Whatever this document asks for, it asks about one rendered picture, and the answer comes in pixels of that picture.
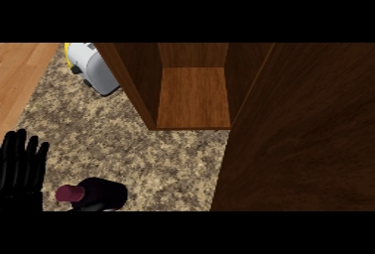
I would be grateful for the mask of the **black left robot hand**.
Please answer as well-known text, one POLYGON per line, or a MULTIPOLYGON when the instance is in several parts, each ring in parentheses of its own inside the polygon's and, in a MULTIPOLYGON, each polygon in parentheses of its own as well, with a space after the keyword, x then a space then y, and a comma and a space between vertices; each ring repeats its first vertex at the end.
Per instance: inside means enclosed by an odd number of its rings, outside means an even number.
POLYGON ((42 210, 42 183, 50 144, 9 131, 0 145, 0 212, 42 210))

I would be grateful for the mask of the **dark wine bottle, maroon cap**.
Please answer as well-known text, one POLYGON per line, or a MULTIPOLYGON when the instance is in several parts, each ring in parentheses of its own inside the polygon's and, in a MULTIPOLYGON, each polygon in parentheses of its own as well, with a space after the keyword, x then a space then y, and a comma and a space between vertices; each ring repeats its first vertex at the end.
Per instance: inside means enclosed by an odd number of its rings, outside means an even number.
POLYGON ((56 190, 56 200, 72 205, 72 211, 109 211, 122 208, 127 201, 125 185, 100 178, 87 178, 75 186, 56 190))

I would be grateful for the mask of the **brown wooden cabinet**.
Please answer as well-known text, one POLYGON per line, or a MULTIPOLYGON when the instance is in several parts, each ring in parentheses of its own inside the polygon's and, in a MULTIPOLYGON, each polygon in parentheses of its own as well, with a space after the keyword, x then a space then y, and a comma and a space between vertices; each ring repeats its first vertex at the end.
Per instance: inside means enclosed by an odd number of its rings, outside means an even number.
POLYGON ((228 130, 270 43, 97 43, 150 130, 228 130))

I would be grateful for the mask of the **brown wooden cabinet door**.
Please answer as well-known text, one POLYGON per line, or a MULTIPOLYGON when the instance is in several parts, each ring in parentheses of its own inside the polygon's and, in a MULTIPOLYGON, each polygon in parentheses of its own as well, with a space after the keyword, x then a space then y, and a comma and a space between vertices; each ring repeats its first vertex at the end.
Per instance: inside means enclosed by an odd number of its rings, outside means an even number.
POLYGON ((375 44, 276 44, 227 140, 217 210, 375 210, 375 44))

